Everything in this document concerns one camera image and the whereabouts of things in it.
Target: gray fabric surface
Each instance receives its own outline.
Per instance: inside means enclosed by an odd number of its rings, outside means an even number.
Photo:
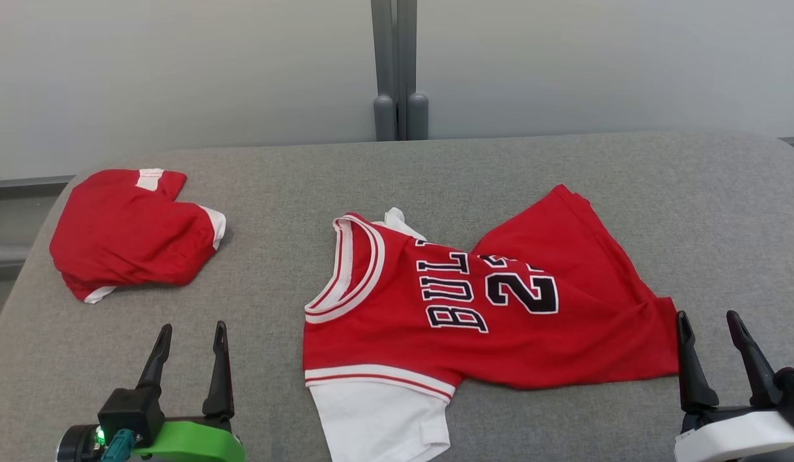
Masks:
[[[725,311],[774,368],[794,366],[794,149],[753,135],[641,133],[188,150],[113,166],[187,173],[180,200],[229,219],[187,287],[71,296],[47,252],[68,188],[0,318],[0,460],[45,460],[71,424],[133,386],[160,325],[174,325],[167,415],[200,412],[215,323],[229,325],[235,432],[249,460],[327,460],[303,385],[302,307],[332,269],[331,220],[400,207],[430,240],[470,249],[564,182],[590,199],[658,295],[687,310],[723,404],[749,397]],[[80,175],[75,182],[86,175]],[[672,460],[675,377],[512,391],[467,381],[447,410],[444,461]]]

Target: white trim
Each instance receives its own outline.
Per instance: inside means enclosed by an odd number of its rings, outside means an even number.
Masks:
[[[223,236],[226,234],[226,216],[217,210],[203,207],[203,205],[198,205],[198,207],[203,209],[209,216],[211,226],[214,228],[214,242],[212,242],[211,245],[217,250],[220,247],[220,239],[223,239]]]
[[[368,235],[371,258],[365,276],[358,286],[343,296],[352,277],[354,247],[352,223],[359,225]],[[358,306],[374,290],[385,265],[385,242],[376,228],[364,219],[346,214],[334,220],[338,233],[338,246],[334,257],[334,275],[320,295],[306,305],[306,322],[320,323],[337,319]]]
[[[306,387],[343,381],[375,381],[413,389],[450,402],[456,387],[428,375],[381,364],[355,364],[306,370]]]
[[[417,233],[411,226],[406,224],[405,215],[402,214],[402,210],[399,210],[397,207],[391,207],[391,210],[385,212],[383,221],[375,221],[374,225],[391,228],[394,231],[414,237],[414,239],[420,239],[421,241],[427,240],[425,236]]]
[[[327,300],[339,300],[350,284],[352,273],[354,234],[350,223],[334,220],[334,230],[337,232],[337,246],[334,251],[334,270],[329,283],[314,300],[306,305],[306,312],[320,312],[320,307]]]
[[[164,171],[163,169],[140,169],[141,177],[135,186],[149,191],[156,191]]]
[[[109,293],[115,289],[117,289],[117,286],[100,287],[100,289],[95,290],[95,292],[89,293],[83,301],[86,302],[86,304],[94,305],[100,300],[103,300],[104,296],[109,295]]]

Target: folded red shirt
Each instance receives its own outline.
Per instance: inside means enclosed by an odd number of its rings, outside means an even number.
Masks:
[[[174,202],[186,176],[103,170],[74,187],[49,251],[77,299],[96,304],[119,286],[184,286],[217,251],[226,217]]]

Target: green led light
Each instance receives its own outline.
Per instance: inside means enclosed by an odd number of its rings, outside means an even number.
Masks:
[[[103,428],[97,427],[94,434],[94,442],[98,445],[106,445],[106,433],[103,432]]]

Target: bulls jersey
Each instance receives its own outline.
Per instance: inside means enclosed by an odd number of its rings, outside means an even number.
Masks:
[[[175,202],[186,176],[163,169],[103,170],[74,187],[49,251],[77,299],[96,304],[119,286],[183,286],[226,229],[217,210]]]
[[[303,365],[335,461],[443,452],[444,408],[466,378],[537,389],[677,371],[672,301],[564,186],[472,252],[357,214],[334,227]]]

